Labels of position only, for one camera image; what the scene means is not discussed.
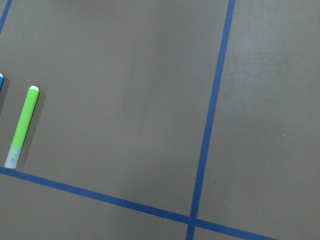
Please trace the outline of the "blue marker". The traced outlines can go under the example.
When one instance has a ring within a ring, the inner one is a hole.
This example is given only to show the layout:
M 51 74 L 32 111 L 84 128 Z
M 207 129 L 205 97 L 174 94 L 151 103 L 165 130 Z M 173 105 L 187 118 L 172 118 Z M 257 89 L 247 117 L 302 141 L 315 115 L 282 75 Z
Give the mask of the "blue marker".
M 2 86 L 3 86 L 3 82 L 4 82 L 4 76 L 2 73 L 0 73 L 0 91 L 2 89 Z

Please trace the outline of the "green marker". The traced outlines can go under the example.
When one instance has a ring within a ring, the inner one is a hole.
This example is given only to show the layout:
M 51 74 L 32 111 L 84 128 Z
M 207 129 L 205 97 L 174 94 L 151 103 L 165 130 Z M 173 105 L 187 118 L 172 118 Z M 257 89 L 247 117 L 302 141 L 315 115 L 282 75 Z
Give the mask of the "green marker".
M 35 85 L 31 85 L 28 88 L 16 130 L 4 164 L 5 168 L 15 169 L 17 167 L 39 93 L 40 90 Z

